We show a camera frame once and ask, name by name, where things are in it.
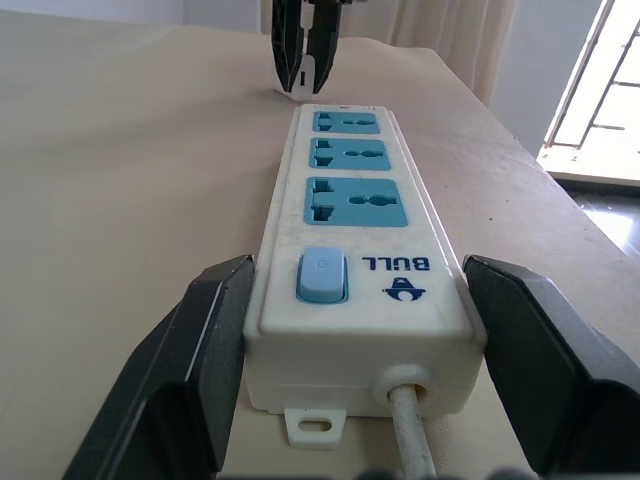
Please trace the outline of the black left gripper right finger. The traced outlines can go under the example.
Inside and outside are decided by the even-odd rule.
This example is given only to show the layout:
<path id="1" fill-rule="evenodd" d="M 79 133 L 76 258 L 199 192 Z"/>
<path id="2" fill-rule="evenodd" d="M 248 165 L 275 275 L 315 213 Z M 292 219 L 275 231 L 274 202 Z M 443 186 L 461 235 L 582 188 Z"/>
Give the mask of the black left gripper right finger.
<path id="1" fill-rule="evenodd" d="M 547 277 L 479 255 L 463 271 L 529 467 L 544 480 L 640 480 L 640 366 Z"/>

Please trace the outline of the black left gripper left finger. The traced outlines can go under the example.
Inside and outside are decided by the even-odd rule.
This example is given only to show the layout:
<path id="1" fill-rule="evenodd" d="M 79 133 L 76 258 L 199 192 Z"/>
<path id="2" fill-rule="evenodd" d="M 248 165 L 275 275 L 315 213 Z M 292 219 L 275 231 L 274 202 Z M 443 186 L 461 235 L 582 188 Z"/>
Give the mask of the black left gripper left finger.
<path id="1" fill-rule="evenodd" d="M 229 444 L 255 274 L 204 269 L 129 356 L 63 480 L 215 480 Z"/>

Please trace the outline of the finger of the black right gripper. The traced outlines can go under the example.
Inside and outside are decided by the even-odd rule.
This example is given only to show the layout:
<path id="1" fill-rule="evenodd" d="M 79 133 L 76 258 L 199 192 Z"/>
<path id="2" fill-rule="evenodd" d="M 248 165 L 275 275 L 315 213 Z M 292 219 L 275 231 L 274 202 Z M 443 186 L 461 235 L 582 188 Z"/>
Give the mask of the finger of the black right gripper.
<path id="1" fill-rule="evenodd" d="M 315 62 L 313 93 L 318 94 L 333 67 L 339 40 L 343 0 L 310 0 L 312 25 L 307 36 L 306 54 Z"/>
<path id="2" fill-rule="evenodd" d="M 271 47 L 275 73 L 287 93 L 293 89 L 302 62 L 302 3 L 303 0 L 272 0 Z"/>

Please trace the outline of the white charger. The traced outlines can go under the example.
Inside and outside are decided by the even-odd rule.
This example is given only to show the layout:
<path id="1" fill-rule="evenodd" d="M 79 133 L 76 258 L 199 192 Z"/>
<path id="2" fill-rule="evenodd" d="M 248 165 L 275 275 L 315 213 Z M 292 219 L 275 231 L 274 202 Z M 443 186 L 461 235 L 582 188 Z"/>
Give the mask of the white charger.
<path id="1" fill-rule="evenodd" d="M 274 72 L 274 89 L 281 95 L 298 102 L 309 103 L 314 97 L 315 59 L 307 54 L 302 55 L 302 61 L 290 91 L 285 91 L 281 85 L 277 72 Z"/>

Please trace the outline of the white power strip blue sockets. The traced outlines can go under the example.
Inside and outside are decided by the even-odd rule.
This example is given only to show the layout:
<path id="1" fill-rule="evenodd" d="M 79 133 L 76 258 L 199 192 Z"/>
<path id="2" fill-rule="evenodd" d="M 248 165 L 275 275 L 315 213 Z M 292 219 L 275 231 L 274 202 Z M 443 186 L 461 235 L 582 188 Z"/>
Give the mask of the white power strip blue sockets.
<path id="1" fill-rule="evenodd" d="M 244 336 L 251 404 L 294 447 L 335 447 L 403 385 L 426 418 L 463 409 L 486 333 L 389 110 L 295 110 Z"/>

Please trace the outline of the white window frame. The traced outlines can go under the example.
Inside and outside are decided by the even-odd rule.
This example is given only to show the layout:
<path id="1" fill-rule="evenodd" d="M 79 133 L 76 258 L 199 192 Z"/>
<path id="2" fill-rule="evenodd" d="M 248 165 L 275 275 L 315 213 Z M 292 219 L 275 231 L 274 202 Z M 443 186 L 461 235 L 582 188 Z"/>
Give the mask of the white window frame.
<path id="1" fill-rule="evenodd" d="M 602 0 L 537 161 L 559 181 L 640 188 L 640 0 Z"/>

